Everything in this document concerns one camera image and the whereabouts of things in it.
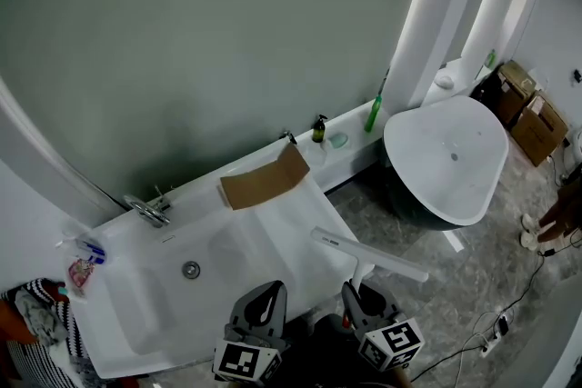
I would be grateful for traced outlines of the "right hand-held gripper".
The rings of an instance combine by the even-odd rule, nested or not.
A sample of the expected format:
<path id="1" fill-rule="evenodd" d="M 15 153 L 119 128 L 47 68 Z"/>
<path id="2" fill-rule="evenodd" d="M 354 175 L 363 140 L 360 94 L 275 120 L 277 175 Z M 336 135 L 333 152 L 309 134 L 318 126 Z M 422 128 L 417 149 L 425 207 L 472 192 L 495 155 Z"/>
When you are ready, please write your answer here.
<path id="1" fill-rule="evenodd" d="M 401 310 L 388 290 L 363 284 L 361 300 L 354 285 L 346 281 L 341 296 L 355 334 L 363 334 L 365 326 L 379 328 L 365 333 L 358 348 L 358 354 L 377 371 L 410 363 L 424 347 L 425 339 L 415 318 L 397 323 Z"/>

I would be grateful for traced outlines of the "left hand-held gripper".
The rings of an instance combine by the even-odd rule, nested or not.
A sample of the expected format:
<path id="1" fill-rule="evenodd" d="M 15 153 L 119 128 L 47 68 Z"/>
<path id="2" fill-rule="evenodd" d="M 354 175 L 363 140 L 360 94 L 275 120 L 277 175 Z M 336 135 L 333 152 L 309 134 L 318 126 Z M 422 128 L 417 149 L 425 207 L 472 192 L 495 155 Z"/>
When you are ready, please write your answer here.
<path id="1" fill-rule="evenodd" d="M 289 342 L 273 335 L 252 334 L 242 328 L 267 324 L 268 334 L 282 334 L 286 323 L 287 289 L 280 281 L 259 285 L 239 298 L 216 342 L 212 371 L 223 381 L 270 383 L 283 362 Z"/>

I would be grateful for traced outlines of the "white squeegee with orange end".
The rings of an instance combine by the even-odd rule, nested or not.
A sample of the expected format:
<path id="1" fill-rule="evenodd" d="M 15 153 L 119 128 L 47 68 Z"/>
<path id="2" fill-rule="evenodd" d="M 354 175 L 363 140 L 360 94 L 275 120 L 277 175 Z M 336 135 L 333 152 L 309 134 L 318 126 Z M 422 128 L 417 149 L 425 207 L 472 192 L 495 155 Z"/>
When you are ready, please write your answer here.
<path id="1" fill-rule="evenodd" d="M 311 232 L 311 237 L 322 244 L 335 248 L 336 250 L 356 258 L 356 269 L 349 281 L 358 291 L 361 300 L 362 285 L 364 284 L 363 278 L 365 276 L 366 270 L 370 266 L 379 266 L 380 268 L 386 269 L 396 274 L 401 274 L 420 283 L 423 283 L 428 279 L 428 272 L 421 269 L 419 266 L 410 263 L 409 261 L 396 257 L 392 254 L 383 253 L 366 244 L 361 244 L 360 242 L 349 240 L 343 236 L 332 234 L 320 227 L 316 227 Z M 342 319 L 342 329 L 338 328 L 338 323 L 335 323 L 335 326 L 337 327 L 336 329 L 339 331 L 339 333 L 343 336 L 354 335 L 360 338 L 364 334 L 355 334 L 354 328 L 346 318 L 345 307 L 344 316 Z M 377 329 L 379 328 L 365 326 L 364 331 L 368 332 Z"/>

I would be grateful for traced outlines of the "person's right forearm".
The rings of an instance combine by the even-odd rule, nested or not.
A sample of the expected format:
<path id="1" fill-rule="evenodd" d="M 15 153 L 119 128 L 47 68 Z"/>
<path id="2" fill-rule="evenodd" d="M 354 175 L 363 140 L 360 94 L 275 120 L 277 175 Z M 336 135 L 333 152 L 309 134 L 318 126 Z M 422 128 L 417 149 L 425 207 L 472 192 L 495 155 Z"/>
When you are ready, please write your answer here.
<path id="1" fill-rule="evenodd" d="M 392 385 L 395 388 L 414 388 L 413 384 L 408 379 L 406 372 L 401 367 L 396 367 L 391 371 Z"/>

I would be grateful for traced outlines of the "person's black patterned shirt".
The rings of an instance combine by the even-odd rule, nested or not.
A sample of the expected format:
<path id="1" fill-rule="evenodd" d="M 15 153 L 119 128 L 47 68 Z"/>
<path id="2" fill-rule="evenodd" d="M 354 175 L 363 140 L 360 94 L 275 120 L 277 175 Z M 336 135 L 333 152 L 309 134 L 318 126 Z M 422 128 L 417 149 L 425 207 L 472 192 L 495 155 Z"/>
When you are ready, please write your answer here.
<path id="1" fill-rule="evenodd" d="M 283 354 L 269 388 L 395 388 L 391 372 L 374 369 L 357 352 L 359 341 L 343 336 L 342 318 L 328 314 L 307 337 L 296 340 Z"/>

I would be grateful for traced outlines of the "brown cardboard piece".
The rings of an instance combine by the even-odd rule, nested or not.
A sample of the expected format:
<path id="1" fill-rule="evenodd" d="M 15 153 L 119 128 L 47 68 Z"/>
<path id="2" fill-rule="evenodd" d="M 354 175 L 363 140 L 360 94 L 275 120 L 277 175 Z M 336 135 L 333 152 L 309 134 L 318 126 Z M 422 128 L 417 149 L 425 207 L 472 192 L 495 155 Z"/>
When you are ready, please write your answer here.
<path id="1" fill-rule="evenodd" d="M 291 191 L 309 172 L 303 156 L 289 143 L 275 161 L 250 172 L 221 177 L 220 183 L 232 209 L 241 210 Z"/>

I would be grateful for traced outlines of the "white power strip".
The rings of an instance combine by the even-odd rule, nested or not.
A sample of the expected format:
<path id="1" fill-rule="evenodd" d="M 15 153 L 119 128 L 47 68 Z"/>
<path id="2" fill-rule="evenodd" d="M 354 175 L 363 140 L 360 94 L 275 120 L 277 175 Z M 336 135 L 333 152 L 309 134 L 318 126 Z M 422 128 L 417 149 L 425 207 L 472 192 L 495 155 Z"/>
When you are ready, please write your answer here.
<path id="1" fill-rule="evenodd" d="M 500 314 L 496 322 L 493 325 L 492 334 L 487 338 L 487 343 L 485 347 L 480 352 L 482 358 L 487 357 L 501 342 L 504 336 L 507 335 L 509 330 L 509 321 L 505 313 Z"/>

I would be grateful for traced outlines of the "green and white bathtub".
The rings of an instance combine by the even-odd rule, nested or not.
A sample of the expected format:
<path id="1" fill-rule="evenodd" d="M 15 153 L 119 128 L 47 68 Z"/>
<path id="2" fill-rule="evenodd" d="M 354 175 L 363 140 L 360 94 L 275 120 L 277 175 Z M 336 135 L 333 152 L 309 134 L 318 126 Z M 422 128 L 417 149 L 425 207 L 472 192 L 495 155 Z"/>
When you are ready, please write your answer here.
<path id="1" fill-rule="evenodd" d="M 389 202 L 428 230 L 478 223 L 508 154 L 507 134 L 477 100 L 456 95 L 390 116 L 382 137 Z"/>

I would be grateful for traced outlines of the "dark pump bottle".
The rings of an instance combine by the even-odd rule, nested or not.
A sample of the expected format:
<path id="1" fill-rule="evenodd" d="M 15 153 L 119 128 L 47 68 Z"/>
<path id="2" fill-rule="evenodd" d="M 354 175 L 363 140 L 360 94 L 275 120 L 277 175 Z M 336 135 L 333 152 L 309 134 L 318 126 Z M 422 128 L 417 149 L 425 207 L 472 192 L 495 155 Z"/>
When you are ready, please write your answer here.
<path id="1" fill-rule="evenodd" d="M 320 114 L 313 123 L 311 138 L 314 143 L 321 144 L 324 141 L 326 132 L 326 120 L 327 117 L 323 114 Z"/>

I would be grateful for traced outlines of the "pink packet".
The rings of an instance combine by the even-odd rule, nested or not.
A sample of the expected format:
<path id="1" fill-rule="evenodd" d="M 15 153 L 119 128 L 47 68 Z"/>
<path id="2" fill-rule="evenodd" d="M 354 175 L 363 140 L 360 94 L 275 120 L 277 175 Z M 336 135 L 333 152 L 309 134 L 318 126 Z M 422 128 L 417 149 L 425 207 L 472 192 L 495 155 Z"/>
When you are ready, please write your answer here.
<path id="1" fill-rule="evenodd" d="M 68 276 L 77 288 L 82 288 L 90 275 L 95 270 L 95 265 L 84 259 L 75 259 L 67 269 Z"/>

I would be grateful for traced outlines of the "grey rag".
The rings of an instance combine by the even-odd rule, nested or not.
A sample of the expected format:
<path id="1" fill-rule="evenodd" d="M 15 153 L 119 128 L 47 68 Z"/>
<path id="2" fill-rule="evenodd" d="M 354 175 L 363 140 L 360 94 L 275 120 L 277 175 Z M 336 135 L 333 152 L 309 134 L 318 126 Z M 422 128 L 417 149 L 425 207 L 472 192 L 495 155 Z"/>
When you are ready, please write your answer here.
<path id="1" fill-rule="evenodd" d="M 57 345 L 67 338 L 68 332 L 58 316 L 28 291 L 20 289 L 16 292 L 15 307 L 29 332 L 43 346 Z"/>

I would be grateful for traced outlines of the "black and white striped cloth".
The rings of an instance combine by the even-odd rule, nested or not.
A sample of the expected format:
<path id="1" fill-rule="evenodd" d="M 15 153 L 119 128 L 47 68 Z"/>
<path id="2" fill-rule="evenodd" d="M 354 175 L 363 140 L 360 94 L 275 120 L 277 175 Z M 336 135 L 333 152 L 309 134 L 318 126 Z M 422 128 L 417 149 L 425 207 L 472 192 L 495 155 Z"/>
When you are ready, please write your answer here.
<path id="1" fill-rule="evenodd" d="M 16 293 L 25 290 L 39 303 L 51 309 L 67 330 L 65 339 L 71 364 L 83 383 L 83 388 L 102 388 L 105 382 L 97 375 L 73 316 L 68 298 L 58 289 L 64 284 L 47 278 L 37 278 L 0 293 L 0 303 L 15 310 Z M 40 343 L 20 343 L 9 340 L 6 349 L 16 371 L 34 388 L 78 388 L 74 379 L 58 367 L 49 349 Z"/>

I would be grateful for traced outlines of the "light brown cardboard box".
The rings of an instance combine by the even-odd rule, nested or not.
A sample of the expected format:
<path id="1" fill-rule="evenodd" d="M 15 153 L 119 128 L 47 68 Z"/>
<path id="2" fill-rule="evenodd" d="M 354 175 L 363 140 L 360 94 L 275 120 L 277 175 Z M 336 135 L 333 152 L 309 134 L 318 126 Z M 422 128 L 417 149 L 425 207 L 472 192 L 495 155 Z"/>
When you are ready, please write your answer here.
<path id="1" fill-rule="evenodd" d="M 535 91 L 510 134 L 531 164 L 538 167 L 562 144 L 567 130 L 567 119 L 549 97 Z"/>

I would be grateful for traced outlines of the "dark brown cardboard box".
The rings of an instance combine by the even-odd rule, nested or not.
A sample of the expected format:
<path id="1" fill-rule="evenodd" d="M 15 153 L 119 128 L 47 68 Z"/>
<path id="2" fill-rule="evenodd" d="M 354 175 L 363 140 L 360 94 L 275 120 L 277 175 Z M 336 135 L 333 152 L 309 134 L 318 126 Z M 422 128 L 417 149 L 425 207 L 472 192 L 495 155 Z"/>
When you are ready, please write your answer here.
<path id="1" fill-rule="evenodd" d="M 536 91 L 537 82 L 513 60 L 499 67 L 497 77 L 500 94 L 494 107 L 495 115 L 505 128 L 509 128 Z"/>

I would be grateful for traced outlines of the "white curved frame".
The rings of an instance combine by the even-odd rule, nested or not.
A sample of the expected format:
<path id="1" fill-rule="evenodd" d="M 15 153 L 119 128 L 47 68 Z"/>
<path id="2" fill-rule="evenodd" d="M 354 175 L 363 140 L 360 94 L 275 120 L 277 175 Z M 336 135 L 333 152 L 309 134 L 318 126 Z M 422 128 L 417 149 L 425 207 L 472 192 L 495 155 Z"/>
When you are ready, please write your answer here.
<path id="1" fill-rule="evenodd" d="M 48 202 L 82 224 L 98 226 L 126 212 L 54 149 L 1 76 L 0 160 Z"/>

